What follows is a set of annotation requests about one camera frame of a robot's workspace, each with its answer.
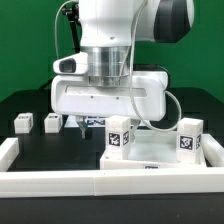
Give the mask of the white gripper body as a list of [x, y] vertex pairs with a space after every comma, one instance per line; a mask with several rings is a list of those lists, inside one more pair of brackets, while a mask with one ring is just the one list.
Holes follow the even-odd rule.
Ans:
[[[134, 71], [132, 91], [140, 115], [160, 121], [166, 113], [167, 74], [163, 71]], [[129, 95], [129, 79], [117, 87], [96, 87], [84, 76], [57, 75], [51, 86], [51, 106], [55, 113], [76, 116], [127, 116], [137, 119]]]

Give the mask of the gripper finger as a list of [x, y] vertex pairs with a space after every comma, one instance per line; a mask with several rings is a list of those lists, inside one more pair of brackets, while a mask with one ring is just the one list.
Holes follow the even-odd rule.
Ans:
[[130, 142], [133, 143], [135, 140], [135, 132], [139, 126], [139, 121], [136, 119], [130, 120]]
[[90, 139], [92, 137], [92, 130], [88, 127], [83, 116], [76, 117], [76, 123], [81, 131], [81, 136], [83, 139]]

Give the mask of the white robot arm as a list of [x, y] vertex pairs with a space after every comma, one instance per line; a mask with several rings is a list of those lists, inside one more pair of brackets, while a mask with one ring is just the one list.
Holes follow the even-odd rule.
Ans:
[[80, 25], [75, 53], [53, 63], [54, 112], [74, 115], [81, 130], [87, 116], [127, 116], [151, 127], [166, 113], [169, 75], [138, 70], [135, 43], [176, 43], [192, 28], [193, 0], [68, 0], [58, 10]]

